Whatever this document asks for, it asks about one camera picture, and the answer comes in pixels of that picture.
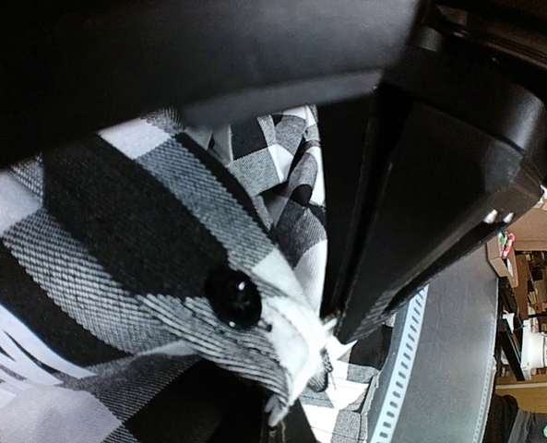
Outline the black white plaid shirt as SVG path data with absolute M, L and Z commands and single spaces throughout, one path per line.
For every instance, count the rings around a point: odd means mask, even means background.
M 319 316 L 313 105 L 172 110 L 0 170 L 0 442 L 363 442 L 379 365 Z

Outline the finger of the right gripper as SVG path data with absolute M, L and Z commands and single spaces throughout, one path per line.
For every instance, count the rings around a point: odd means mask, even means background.
M 362 339 L 541 195 L 544 111 L 449 113 L 385 85 L 320 111 L 328 262 L 322 311 Z

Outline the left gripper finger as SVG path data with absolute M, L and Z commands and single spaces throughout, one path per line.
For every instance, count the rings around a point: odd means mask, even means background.
M 263 416 L 260 443 L 316 443 L 317 440 L 300 401 L 294 403 L 286 417 L 276 426 L 269 426 Z

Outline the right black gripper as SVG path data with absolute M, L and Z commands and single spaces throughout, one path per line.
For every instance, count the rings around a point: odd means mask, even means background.
M 530 153 L 547 187 L 547 1 L 423 1 L 384 82 Z

